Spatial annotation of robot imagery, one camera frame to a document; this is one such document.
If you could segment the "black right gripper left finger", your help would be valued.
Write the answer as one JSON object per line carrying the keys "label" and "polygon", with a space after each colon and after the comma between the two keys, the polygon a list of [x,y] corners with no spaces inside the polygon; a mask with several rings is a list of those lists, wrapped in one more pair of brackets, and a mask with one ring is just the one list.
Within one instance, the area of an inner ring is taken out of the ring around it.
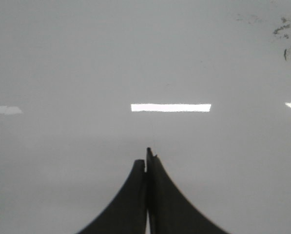
{"label": "black right gripper left finger", "polygon": [[135,160],[114,199],[80,234],[144,234],[147,224],[145,162]]}

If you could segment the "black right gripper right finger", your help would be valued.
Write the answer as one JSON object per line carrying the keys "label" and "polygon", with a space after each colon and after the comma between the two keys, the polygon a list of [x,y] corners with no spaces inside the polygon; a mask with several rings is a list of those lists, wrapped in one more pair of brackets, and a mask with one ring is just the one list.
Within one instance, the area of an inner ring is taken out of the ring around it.
{"label": "black right gripper right finger", "polygon": [[225,234],[176,187],[158,156],[147,148],[147,208],[152,234]]}

